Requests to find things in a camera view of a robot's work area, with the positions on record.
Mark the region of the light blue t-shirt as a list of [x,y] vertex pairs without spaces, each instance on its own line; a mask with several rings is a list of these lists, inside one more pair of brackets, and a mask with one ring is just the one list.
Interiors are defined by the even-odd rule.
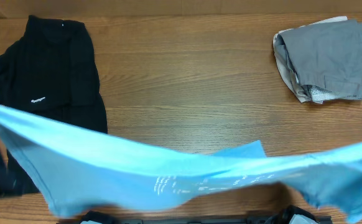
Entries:
[[189,154],[1,105],[0,138],[62,218],[97,205],[161,211],[201,195],[281,182],[314,207],[362,220],[362,142],[297,156],[268,157],[259,141]]

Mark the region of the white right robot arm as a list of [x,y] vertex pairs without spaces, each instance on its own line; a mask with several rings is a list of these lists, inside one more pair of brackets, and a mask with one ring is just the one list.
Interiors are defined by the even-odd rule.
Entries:
[[289,205],[266,220],[265,224],[318,224],[318,221],[308,211]]

